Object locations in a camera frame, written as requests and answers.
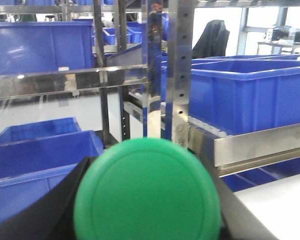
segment metal shelf frame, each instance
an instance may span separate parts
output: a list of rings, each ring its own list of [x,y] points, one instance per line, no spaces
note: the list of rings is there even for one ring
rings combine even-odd
[[[157,19],[162,12],[162,8],[154,9],[154,4],[158,1],[142,1],[142,22],[145,24],[143,43],[141,46],[141,64],[130,66],[110,66],[106,67],[101,34],[102,9],[109,6],[101,6],[100,0],[95,0],[94,19],[97,34],[96,53],[100,68],[84,69],[78,71],[32,73],[0,76],[0,100],[9,98],[21,98],[25,96],[38,96],[46,93],[65,93],[72,90],[64,88],[42,87],[49,79],[51,86],[59,86],[57,83],[72,80],[79,83],[81,79],[87,80],[87,84],[79,87],[79,91],[90,89],[101,89],[101,95],[106,97],[108,88],[118,88],[121,106],[122,139],[129,138],[129,122],[127,116],[132,114],[143,122],[144,135],[158,138],[170,139],[186,148],[190,148],[195,153],[205,150],[206,156],[211,159],[214,166],[218,168],[220,175],[227,175],[240,172],[246,169],[285,161],[291,158],[300,157],[300,124],[253,132],[238,136],[217,137],[200,128],[198,121],[188,117],[188,106],[190,97],[190,68],[191,68],[191,41],[192,26],[195,8],[216,8],[216,7],[261,7],[280,6],[292,7],[300,6],[300,0],[217,0],[217,1],[187,1],[171,0],[169,4],[169,39],[174,39],[168,45],[168,81],[166,91],[166,103],[161,101],[161,21]],[[118,14],[126,12],[122,4],[111,6],[112,11]],[[70,6],[71,8],[81,8],[80,10],[91,11],[91,6]],[[0,6],[0,14],[10,13],[60,13],[62,6]],[[117,27],[121,31],[123,19],[117,20]],[[119,41],[118,48],[120,54],[115,58],[124,59],[127,54],[132,55],[133,51],[123,51],[125,46],[123,41]],[[129,94],[129,86],[143,85],[141,98],[132,101]],[[102,100],[103,110],[107,102]]]

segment white wall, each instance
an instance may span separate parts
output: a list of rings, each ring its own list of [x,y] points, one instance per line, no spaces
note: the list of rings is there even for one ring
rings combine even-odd
[[[194,47],[203,33],[208,22],[212,20],[224,20],[225,27],[230,31],[226,56],[237,53],[238,36],[240,29],[241,8],[197,8],[194,11],[193,41]]]

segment metal rack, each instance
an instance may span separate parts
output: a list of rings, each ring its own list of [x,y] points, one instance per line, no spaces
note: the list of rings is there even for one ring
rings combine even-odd
[[[153,11],[151,9],[151,0],[142,2],[142,21],[145,24],[145,32],[151,30],[151,19]],[[300,6],[300,0],[232,0],[232,1],[192,1],[187,4],[182,1],[171,1],[169,6],[170,32],[169,38],[175,41],[168,42],[169,63],[171,69],[168,76],[168,87],[166,103],[161,103],[161,90],[158,87],[160,78],[159,65],[162,43],[160,34],[144,34],[142,47],[126,48],[124,40],[118,41],[121,45],[120,53],[116,54],[109,61],[109,67],[84,69],[77,71],[49,72],[24,74],[13,76],[0,76],[0,100],[7,98],[21,98],[24,96],[37,96],[47,93],[40,88],[33,87],[31,91],[25,90],[22,86],[25,83],[35,82],[39,76],[49,76],[57,81],[60,78],[75,78],[76,81],[82,78],[87,79],[86,87],[78,89],[87,91],[90,89],[101,88],[105,93],[107,88],[118,87],[121,106],[121,126],[122,139],[128,139],[129,120],[127,116],[133,115],[144,125],[144,135],[152,137],[166,138],[178,143],[184,147],[189,147],[195,153],[204,154],[205,158],[211,160],[217,167],[221,176],[244,171],[280,161],[300,157],[300,124],[274,128],[259,132],[252,132],[243,135],[220,137],[207,130],[202,129],[202,122],[190,117],[188,119],[188,104],[190,94],[190,61],[191,61],[191,41],[192,41],[192,24],[194,9],[212,8],[212,7],[260,7],[260,6],[281,6],[294,7]],[[91,10],[91,6],[73,6],[75,8]],[[97,34],[100,34],[100,15],[98,11],[108,6],[102,6],[101,1],[95,1],[93,6],[95,11],[95,20]],[[125,6],[121,5],[119,9],[117,4],[111,6],[112,10],[117,13],[125,12]],[[18,12],[30,13],[47,11],[59,12],[61,6],[0,6],[0,13]],[[98,37],[96,52],[98,61],[101,66],[106,66],[103,57],[107,50],[98,46],[103,46],[103,38]],[[116,63],[124,59],[129,62],[128,66],[116,66]],[[141,92],[131,92],[129,86],[144,85]],[[65,93],[64,89],[49,89],[49,94]],[[106,125],[107,112],[105,107],[107,103],[103,99],[103,111]]]

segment blue storage box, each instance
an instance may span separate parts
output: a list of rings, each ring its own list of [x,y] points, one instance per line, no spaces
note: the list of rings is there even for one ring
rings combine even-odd
[[[40,6],[46,6],[46,5],[55,5],[55,0],[26,0],[26,5],[40,5]]]
[[[74,132],[81,132],[81,128],[75,117],[33,122],[6,127],[0,133],[0,144],[33,140]]]
[[[270,55],[235,55],[235,56],[212,56],[207,59],[278,59],[278,60],[297,60],[300,54],[270,54]]]
[[[297,174],[300,174],[300,158],[224,176],[222,179],[236,192]]]
[[[0,6],[18,5],[19,0],[0,0]]]
[[[73,19],[73,21],[75,22],[89,22],[91,24],[91,43],[92,43],[92,46],[95,46],[95,39],[96,39],[96,34],[95,34],[95,29],[94,29],[94,23],[93,23],[93,18],[75,18]]]
[[[104,42],[108,45],[116,44],[116,29],[114,27],[104,27],[103,29]],[[126,34],[126,43],[131,42],[131,34]]]
[[[84,157],[103,151],[94,131],[0,145],[0,223],[44,196]]]
[[[94,4],[94,0],[73,0],[73,2],[78,5],[93,5]]]
[[[220,62],[220,59],[198,58],[198,59],[192,59],[191,62],[193,63],[191,66],[193,68],[195,68],[196,64]],[[161,65],[162,65],[162,68],[161,68],[161,100],[166,101],[167,76],[168,76],[167,75],[168,74],[168,56],[162,56]]]
[[[138,23],[137,21],[127,21],[126,25],[128,27],[132,27],[132,28],[141,27],[142,26],[141,23]]]
[[[103,0],[103,2],[106,5],[113,5],[114,4],[114,0]]]
[[[131,43],[140,44],[142,42],[142,28],[141,27],[128,27],[128,33],[131,34]]]
[[[0,75],[92,68],[89,22],[0,22]]]
[[[300,61],[229,60],[195,68],[190,116],[229,135],[300,123]]]

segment window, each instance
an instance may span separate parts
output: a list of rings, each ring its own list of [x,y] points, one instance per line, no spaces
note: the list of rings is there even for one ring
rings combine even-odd
[[[263,32],[248,32],[245,44],[245,55],[256,55],[258,50],[258,42],[265,40],[265,34]],[[259,54],[269,55],[271,54],[272,47],[267,45],[261,45]]]
[[[300,6],[288,8],[285,24],[294,28],[300,28]]]
[[[279,7],[251,7],[246,25],[249,27],[272,28],[277,23]]]

